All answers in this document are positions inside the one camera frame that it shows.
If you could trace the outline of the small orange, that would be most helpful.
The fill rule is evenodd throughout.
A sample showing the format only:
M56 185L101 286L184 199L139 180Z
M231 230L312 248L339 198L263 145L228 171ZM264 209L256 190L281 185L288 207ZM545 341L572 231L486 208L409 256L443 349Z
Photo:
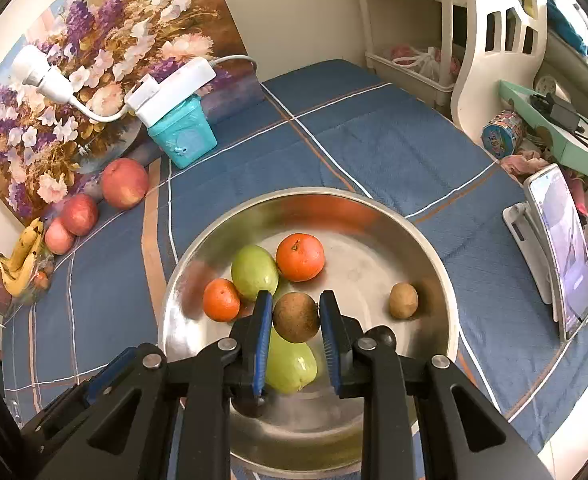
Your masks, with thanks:
M217 278L203 292L203 311L213 321L230 322L240 312L241 299L232 281Z

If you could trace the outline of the round green fruit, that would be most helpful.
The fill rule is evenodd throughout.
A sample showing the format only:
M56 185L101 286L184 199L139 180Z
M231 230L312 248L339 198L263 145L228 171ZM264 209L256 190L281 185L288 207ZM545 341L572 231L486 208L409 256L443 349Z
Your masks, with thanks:
M272 328L266 384L278 393L292 394L314 382L317 374L317 361L308 344L292 344Z

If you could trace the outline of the oblong green fruit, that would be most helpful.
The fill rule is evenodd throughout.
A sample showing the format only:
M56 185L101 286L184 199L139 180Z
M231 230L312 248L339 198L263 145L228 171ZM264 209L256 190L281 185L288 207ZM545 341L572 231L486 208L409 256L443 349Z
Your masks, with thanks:
M240 296L255 301L263 290L273 295L279 285L279 271L266 249L257 245L242 247L233 258L231 277Z

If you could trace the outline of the small brown kiwi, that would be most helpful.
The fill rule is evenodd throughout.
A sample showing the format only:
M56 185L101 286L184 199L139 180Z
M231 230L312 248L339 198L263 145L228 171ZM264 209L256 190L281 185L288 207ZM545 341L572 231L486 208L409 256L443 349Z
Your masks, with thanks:
M272 311L276 332L291 344L303 344L318 332L319 311L315 301L304 292L288 292Z

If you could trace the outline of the large dark plum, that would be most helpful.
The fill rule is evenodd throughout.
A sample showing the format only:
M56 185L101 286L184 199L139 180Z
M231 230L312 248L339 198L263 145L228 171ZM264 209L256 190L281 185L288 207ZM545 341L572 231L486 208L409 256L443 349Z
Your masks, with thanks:
M248 418L261 418L265 413L266 396L236 396L231 400L234 409Z

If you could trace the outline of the yellow banana bunch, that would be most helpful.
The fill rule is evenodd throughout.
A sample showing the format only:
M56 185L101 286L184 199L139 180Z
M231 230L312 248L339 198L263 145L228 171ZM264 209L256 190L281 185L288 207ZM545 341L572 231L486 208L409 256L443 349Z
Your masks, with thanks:
M44 222L39 218L21 232L12 255L6 257L0 252L0 273L3 286L14 298L27 287L39 256L44 239Z

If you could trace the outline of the silver metal bowl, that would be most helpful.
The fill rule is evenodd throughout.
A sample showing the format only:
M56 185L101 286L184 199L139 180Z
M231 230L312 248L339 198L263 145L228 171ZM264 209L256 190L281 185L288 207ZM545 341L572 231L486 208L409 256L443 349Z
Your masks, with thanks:
M205 311L206 289L227 286L249 315L259 290L273 296L266 405L230 416L231 460L250 474L317 479L349 474L361 458L364 408L330 382L319 300L365 332L388 328L401 356L454 356L459 315L442 260L395 211L336 188L287 188L235 206L198 229L169 280L158 343L168 359L195 356L230 333Z

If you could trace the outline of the white phone stand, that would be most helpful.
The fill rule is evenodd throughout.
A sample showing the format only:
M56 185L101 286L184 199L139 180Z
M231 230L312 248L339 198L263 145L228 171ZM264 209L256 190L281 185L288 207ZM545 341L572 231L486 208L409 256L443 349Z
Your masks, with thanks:
M520 250L544 304L553 304L548 259L541 246L528 203L521 202L502 212L503 222Z

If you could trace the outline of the large red apple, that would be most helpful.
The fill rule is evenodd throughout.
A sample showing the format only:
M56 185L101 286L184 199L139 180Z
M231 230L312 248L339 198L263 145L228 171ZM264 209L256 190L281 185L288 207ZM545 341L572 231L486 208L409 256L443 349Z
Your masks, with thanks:
M103 198L120 210L134 208L149 189L149 176L144 167L130 158L112 160L102 172Z

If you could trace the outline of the smartphone on stand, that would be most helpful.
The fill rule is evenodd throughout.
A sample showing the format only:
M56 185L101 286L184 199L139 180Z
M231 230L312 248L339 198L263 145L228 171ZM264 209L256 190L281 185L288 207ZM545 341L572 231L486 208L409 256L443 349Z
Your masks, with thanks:
M526 179L530 218L547 259L552 306L561 339L571 340L588 320L588 252L584 229L560 167Z

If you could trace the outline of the colourful round tin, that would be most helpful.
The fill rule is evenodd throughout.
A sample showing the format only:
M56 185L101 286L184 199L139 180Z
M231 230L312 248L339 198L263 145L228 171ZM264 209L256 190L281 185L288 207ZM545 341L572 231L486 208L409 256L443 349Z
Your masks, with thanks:
M480 140L492 156L503 159L516 152L524 133L525 122L522 117L513 110L504 110L483 128Z

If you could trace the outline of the floral painting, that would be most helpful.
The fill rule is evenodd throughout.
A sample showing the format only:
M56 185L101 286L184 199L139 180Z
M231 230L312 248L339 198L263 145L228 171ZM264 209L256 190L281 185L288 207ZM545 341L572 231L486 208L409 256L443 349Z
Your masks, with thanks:
M262 99L226 0L0 0L0 18L12 10L24 12L13 50L38 49L74 96L55 103L0 63L0 200L21 223L140 141L125 104L142 78L211 62L215 76L198 96L212 123Z

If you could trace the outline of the white power strip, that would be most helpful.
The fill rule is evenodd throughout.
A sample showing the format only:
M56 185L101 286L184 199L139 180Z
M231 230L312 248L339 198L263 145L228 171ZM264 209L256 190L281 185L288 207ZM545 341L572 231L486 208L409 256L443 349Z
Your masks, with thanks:
M206 58L192 58L163 81L145 75L125 96L125 104L147 127L165 115L216 77Z

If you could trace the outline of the white shelf unit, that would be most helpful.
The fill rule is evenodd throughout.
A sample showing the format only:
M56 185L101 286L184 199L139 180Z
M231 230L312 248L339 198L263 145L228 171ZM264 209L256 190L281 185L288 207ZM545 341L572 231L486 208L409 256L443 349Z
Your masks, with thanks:
M358 0L369 70L450 114L465 52L466 0Z

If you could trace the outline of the white lattice chair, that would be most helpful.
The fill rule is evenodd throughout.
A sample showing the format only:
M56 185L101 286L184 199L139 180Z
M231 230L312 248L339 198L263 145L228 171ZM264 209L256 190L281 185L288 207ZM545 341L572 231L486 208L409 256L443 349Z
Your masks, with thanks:
M532 88L547 47L547 0L465 0L466 43L450 107L477 145L502 111L501 81Z

